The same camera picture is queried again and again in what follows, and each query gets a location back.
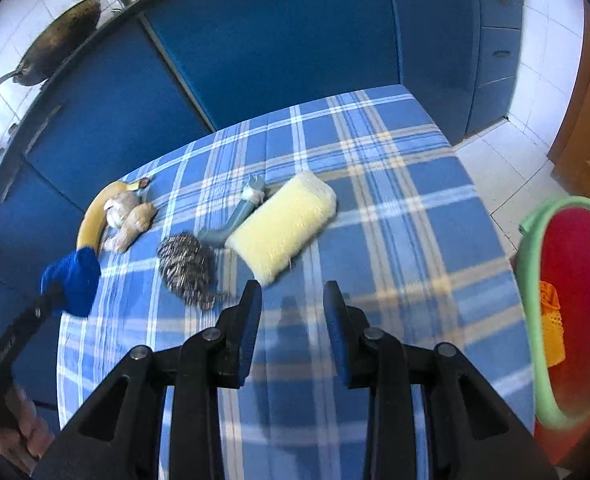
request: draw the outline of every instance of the blue rag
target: blue rag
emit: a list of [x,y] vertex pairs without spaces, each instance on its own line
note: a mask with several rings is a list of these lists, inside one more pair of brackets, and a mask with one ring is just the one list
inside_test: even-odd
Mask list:
[[41,293],[57,281],[64,289],[66,304],[53,314],[67,312],[77,317],[88,317],[91,313],[99,277],[102,271],[92,247],[82,247],[50,264],[41,275]]

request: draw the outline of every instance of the orange mesh bag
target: orange mesh bag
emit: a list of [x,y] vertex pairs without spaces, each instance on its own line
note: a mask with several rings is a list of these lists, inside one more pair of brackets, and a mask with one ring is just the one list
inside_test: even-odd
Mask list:
[[542,309],[542,339],[548,368],[560,364],[566,358],[564,327],[560,314],[560,300],[555,287],[540,282],[540,307]]

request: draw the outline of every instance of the wok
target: wok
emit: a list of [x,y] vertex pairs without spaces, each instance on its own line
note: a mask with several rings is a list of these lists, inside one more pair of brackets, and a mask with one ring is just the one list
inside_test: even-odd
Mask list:
[[101,10],[100,0],[83,0],[64,12],[32,42],[17,68],[0,77],[0,85],[11,77],[24,86],[48,79],[92,34]]

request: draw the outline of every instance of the banana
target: banana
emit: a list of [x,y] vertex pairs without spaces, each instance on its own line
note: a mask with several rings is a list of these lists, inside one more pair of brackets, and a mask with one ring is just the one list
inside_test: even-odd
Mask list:
[[104,204],[108,200],[115,198],[122,191],[136,191],[137,189],[145,188],[148,184],[150,184],[150,179],[143,177],[130,184],[118,180],[102,189],[94,200],[92,200],[91,205],[88,206],[82,224],[79,226],[77,249],[91,246],[95,250],[95,253],[99,253],[99,240],[106,227]]

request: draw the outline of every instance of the blue plaid tablecloth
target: blue plaid tablecloth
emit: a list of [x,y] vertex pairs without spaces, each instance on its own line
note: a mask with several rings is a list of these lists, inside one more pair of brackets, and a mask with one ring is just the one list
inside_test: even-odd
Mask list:
[[[163,132],[151,132],[164,135]],[[153,160],[127,176],[152,176],[144,198],[159,213],[122,255],[102,253],[91,316],[62,317],[57,397],[64,424],[133,346],[180,345],[214,325],[252,278],[217,251],[217,289],[231,300],[212,312],[183,305],[157,272],[155,250],[169,234],[218,227],[251,174],[275,188],[312,170],[337,194],[338,213],[264,288],[251,374],[221,390],[228,479],[357,479],[367,392],[336,377],[322,289],[337,280],[371,325],[403,342],[455,343],[533,428],[533,373],[522,306],[485,207],[446,138],[403,86],[341,94],[230,126]],[[414,392],[418,400],[418,391]],[[161,444],[168,461],[171,392]],[[418,469],[426,476],[421,411]]]

